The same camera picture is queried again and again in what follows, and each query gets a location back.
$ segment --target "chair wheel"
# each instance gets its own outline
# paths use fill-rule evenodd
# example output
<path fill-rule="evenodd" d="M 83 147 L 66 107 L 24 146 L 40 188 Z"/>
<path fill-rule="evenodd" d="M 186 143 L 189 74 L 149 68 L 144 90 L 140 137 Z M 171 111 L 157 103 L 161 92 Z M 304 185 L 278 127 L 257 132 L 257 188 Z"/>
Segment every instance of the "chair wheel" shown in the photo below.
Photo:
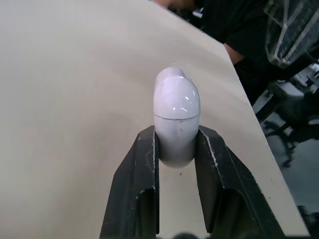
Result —
<path fill-rule="evenodd" d="M 283 167 L 284 168 L 290 168 L 290 162 L 289 161 L 286 161 L 283 163 Z"/>

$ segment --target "floor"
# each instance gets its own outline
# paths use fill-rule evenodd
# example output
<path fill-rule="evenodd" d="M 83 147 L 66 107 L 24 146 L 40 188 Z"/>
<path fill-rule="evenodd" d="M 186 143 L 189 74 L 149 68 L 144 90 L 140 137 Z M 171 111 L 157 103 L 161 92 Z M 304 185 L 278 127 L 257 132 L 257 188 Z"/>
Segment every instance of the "floor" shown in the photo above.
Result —
<path fill-rule="evenodd" d="M 267 98 L 261 96 L 253 109 L 257 112 L 266 102 Z M 284 122 L 275 113 L 267 118 L 282 125 Z M 306 206 L 309 212 L 319 212 L 319 141 L 309 140 L 299 144 L 293 155 L 294 161 L 290 168 L 281 164 L 287 160 L 285 148 L 277 136 L 267 138 L 272 153 L 280 166 L 284 179 L 290 189 L 297 206 Z"/>

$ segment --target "black office chair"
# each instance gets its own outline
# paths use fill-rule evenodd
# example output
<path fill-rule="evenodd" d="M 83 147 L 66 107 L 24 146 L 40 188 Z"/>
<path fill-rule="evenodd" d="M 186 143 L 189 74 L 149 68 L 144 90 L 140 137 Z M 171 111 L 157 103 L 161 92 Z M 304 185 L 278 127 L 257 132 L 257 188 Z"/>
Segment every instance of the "black office chair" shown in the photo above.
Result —
<path fill-rule="evenodd" d="M 283 163 L 284 167 L 289 168 L 293 160 L 294 149 L 298 143 L 310 139 L 319 139 L 319 106 L 317 107 L 315 97 L 319 98 L 319 90 L 313 95 L 307 94 L 304 98 L 288 99 L 282 102 L 275 110 L 282 120 L 283 126 L 274 122 L 265 121 L 265 126 L 273 131 L 266 134 L 266 137 L 277 135 L 282 140 L 288 160 Z"/>

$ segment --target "chair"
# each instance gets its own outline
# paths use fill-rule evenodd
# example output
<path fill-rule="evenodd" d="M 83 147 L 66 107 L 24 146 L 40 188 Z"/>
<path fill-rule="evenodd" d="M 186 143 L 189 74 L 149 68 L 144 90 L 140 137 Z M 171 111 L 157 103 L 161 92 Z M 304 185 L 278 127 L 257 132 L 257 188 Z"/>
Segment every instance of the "chair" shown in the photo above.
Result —
<path fill-rule="evenodd" d="M 273 130 L 265 136 L 277 135 L 284 144 L 288 156 L 288 160 L 283 163 L 283 166 L 286 168 L 290 167 L 297 143 L 310 139 L 319 139 L 319 108 L 315 104 L 312 104 L 315 108 L 310 110 L 307 101 L 308 97 L 288 99 L 276 108 L 275 112 L 285 121 L 283 126 L 269 121 L 265 121 L 264 123 L 266 128 Z M 289 127 L 292 131 L 286 133 L 285 130 Z"/>
<path fill-rule="evenodd" d="M 273 96 L 270 100 L 256 113 L 259 122 L 263 122 L 269 115 L 271 115 L 280 102 L 287 99 L 300 99 L 304 97 L 302 91 L 298 90 L 292 83 L 277 81 L 268 86 L 268 92 Z"/>

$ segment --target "wooden table surface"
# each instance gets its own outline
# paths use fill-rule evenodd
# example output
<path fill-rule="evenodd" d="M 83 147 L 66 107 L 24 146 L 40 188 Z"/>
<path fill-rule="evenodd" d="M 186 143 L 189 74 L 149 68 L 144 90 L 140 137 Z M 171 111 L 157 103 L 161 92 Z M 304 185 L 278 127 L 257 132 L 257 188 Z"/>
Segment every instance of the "wooden table surface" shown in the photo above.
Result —
<path fill-rule="evenodd" d="M 201 125 L 251 170 L 287 235 L 307 235 L 223 45 L 147 0 L 0 3 L 0 238 L 98 238 L 115 170 L 182 63 Z M 160 165 L 160 235 L 203 237 L 194 164 Z"/>

